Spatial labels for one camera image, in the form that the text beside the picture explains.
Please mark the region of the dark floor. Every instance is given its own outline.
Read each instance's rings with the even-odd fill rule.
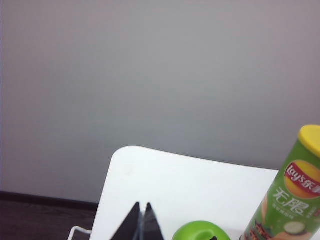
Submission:
[[[67,240],[73,226],[91,230],[96,212],[0,200],[0,240]],[[74,240],[88,240],[76,231]]]

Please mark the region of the baseboard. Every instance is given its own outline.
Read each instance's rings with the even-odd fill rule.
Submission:
[[[98,203],[0,191],[0,201],[20,202],[70,209],[97,211]]]

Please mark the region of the yellow lid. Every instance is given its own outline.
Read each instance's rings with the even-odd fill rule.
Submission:
[[[303,126],[298,138],[310,152],[320,158],[320,125]]]

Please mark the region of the black pointed object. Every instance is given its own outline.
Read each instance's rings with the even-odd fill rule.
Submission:
[[[140,204],[136,202],[125,220],[113,235],[111,240],[133,240],[137,237],[137,231],[139,230]]]
[[[164,240],[154,210],[148,202],[143,216],[143,240]]]

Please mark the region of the red logo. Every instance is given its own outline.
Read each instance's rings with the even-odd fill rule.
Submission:
[[[304,192],[312,195],[313,197],[320,196],[320,182],[308,176],[301,168],[292,162],[285,171],[285,176],[291,182]]]

